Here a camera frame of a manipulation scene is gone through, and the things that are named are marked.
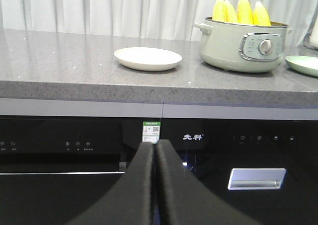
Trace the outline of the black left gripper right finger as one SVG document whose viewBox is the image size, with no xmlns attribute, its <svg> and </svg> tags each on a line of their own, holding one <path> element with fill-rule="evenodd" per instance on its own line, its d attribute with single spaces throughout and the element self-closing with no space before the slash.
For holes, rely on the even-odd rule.
<svg viewBox="0 0 318 225">
<path fill-rule="evenodd" d="M 256 225 L 207 189 L 186 167 L 169 140 L 155 146 L 157 200 L 163 225 Z"/>
</svg>

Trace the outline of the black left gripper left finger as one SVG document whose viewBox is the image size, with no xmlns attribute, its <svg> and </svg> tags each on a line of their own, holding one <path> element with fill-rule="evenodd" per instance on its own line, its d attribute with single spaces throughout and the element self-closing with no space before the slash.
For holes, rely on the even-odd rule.
<svg viewBox="0 0 318 225">
<path fill-rule="evenodd" d="M 127 171 L 92 207 L 70 225 L 151 225 L 154 145 L 140 143 Z"/>
</svg>

